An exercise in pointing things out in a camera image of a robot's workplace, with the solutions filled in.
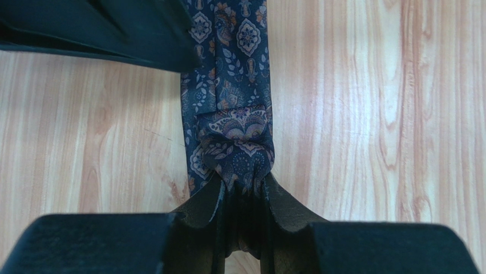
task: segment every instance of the black plastic part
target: black plastic part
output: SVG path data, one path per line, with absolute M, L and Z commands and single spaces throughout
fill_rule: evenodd
M 200 65 L 180 0 L 0 0 L 0 50 L 188 72 Z
M 328 222 L 271 175 L 253 221 L 235 201 L 213 174 L 171 213 L 45 216 L 1 274 L 224 273 L 242 241 L 261 273 L 478 273 L 463 242 L 440 225 Z

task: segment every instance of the wood grain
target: wood grain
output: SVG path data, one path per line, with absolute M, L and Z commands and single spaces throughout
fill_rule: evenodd
M 268 10 L 279 182 L 330 220 L 448 225 L 486 272 L 486 2 Z M 180 120 L 177 74 L 0 53 L 0 261 L 45 213 L 185 201 Z

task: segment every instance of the patterned fabric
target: patterned fabric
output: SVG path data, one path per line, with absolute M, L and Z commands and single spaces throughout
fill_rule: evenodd
M 191 195 L 213 172 L 259 195 L 274 161 L 266 1 L 186 2 L 202 63 L 181 76 Z

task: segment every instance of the floral pattern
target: floral pattern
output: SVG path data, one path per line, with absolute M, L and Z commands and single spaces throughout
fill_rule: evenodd
M 191 195 L 217 172 L 258 195 L 274 162 L 266 1 L 186 0 L 201 67 L 181 75 Z

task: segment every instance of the cloth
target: cloth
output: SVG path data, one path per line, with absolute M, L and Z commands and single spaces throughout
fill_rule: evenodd
M 266 1 L 185 1 L 202 63 L 181 75 L 191 195 L 217 172 L 259 196 L 274 162 Z

